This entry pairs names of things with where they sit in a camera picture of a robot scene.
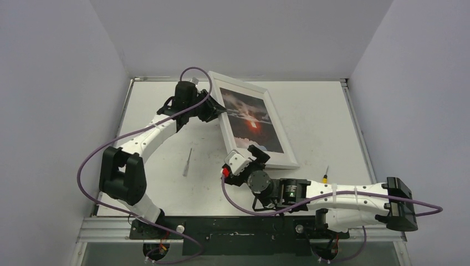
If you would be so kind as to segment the clear handle screwdriver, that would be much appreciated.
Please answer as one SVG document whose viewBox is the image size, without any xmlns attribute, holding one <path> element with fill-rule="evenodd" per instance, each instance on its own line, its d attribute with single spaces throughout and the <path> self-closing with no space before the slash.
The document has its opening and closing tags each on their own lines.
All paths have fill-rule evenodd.
<svg viewBox="0 0 470 266">
<path fill-rule="evenodd" d="M 189 154 L 188 154 L 188 158 L 187 158 L 187 161 L 186 161 L 186 164 L 185 164 L 185 168 L 184 168 L 184 170 L 183 170 L 183 177 L 187 177 L 187 176 L 188 176 L 188 171 L 189 171 L 189 167 L 190 167 L 190 161 L 191 161 L 192 150 L 193 150 L 193 148 L 190 148 L 190 152 L 189 152 Z"/>
</svg>

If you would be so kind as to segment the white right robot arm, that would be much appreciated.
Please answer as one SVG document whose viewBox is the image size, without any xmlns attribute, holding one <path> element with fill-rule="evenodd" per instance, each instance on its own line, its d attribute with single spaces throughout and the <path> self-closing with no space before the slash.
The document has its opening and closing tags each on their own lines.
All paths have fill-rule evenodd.
<svg viewBox="0 0 470 266">
<path fill-rule="evenodd" d="M 306 179 L 273 179 L 266 172 L 269 155 L 250 145 L 250 156 L 236 150 L 224 159 L 221 179 L 225 185 L 246 184 L 254 196 L 253 207 L 244 213 L 254 216 L 275 216 L 284 213 L 315 213 L 313 230 L 326 238 L 333 232 L 369 225 L 385 225 L 399 232 L 418 229 L 412 192 L 397 177 L 372 185 L 338 185 Z"/>
</svg>

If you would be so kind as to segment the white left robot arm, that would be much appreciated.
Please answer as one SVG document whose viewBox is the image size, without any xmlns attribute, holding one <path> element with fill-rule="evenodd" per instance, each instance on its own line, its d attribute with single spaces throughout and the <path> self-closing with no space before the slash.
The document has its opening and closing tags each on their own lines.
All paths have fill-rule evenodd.
<svg viewBox="0 0 470 266">
<path fill-rule="evenodd" d="M 107 147 L 102 155 L 99 191 L 123 204 L 144 223 L 144 232 L 160 238 L 165 232 L 162 209 L 146 194 L 145 162 L 190 118 L 210 122 L 226 112 L 209 91 L 199 91 L 190 81 L 179 81 L 174 96 L 159 108 L 145 130 L 119 147 Z"/>
</svg>

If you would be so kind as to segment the white picture frame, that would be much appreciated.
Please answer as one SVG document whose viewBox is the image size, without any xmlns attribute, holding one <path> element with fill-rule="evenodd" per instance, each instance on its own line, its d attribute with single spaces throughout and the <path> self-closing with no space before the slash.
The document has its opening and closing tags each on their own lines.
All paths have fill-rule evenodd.
<svg viewBox="0 0 470 266">
<path fill-rule="evenodd" d="M 268 168 L 296 169 L 299 163 L 266 88 L 210 71 L 211 96 L 225 109 L 219 124 L 227 152 L 249 156 L 254 145 L 270 159 Z"/>
</svg>

